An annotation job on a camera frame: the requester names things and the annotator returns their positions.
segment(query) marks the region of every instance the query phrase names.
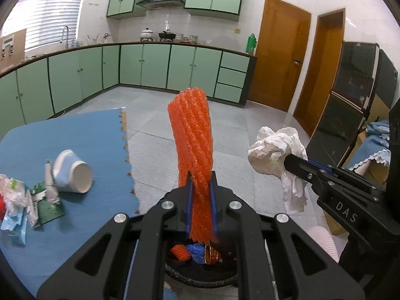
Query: green thermos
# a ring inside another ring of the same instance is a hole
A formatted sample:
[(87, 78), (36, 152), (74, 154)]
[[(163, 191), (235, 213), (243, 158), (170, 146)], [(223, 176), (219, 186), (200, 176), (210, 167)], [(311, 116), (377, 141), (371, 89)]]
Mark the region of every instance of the green thermos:
[(246, 53), (253, 55), (256, 44), (257, 44), (256, 37), (254, 36), (254, 34), (251, 34), (247, 40)]

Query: range hood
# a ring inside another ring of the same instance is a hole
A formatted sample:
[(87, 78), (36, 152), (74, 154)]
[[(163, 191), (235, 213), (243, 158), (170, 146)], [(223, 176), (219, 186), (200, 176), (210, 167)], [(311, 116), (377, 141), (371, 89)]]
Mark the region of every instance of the range hood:
[(137, 2), (138, 6), (142, 6), (148, 10), (170, 8), (170, 7), (183, 7), (185, 1), (183, 0), (142, 0)]

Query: blue tablecloth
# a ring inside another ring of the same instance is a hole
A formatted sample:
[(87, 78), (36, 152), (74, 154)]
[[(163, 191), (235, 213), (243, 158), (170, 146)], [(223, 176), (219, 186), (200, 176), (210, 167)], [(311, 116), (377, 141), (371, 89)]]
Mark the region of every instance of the blue tablecloth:
[(65, 215), (26, 233), (27, 246), (0, 232), (0, 248), (15, 274), (36, 296), (41, 284), (116, 213), (135, 215), (121, 110), (105, 110), (15, 128), (0, 142), (0, 173), (28, 187), (45, 179), (47, 159), (72, 149), (93, 170), (86, 194), (60, 193)]

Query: orange mesh packaging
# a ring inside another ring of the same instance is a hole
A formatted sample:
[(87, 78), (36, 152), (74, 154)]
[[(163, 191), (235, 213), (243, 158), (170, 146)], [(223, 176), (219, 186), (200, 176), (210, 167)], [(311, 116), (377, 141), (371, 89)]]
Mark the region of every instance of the orange mesh packaging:
[(185, 245), (175, 245), (171, 248), (171, 253), (181, 262), (186, 262), (192, 256)]
[(176, 144), (179, 186), (186, 184), (188, 171), (193, 182), (190, 238), (209, 245), (217, 240), (210, 210), (213, 137), (205, 92), (199, 88), (180, 92), (169, 103), (168, 113)]

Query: brown door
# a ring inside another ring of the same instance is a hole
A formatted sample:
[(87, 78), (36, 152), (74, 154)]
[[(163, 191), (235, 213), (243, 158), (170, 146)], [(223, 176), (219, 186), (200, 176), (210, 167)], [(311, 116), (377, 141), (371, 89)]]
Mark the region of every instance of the brown door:
[(311, 136), (327, 103), (341, 56), (345, 29), (343, 9), (322, 14), (317, 20), (314, 46), (294, 117)]
[(307, 11), (281, 0), (265, 0), (249, 100), (289, 109), (306, 53), (310, 22)]

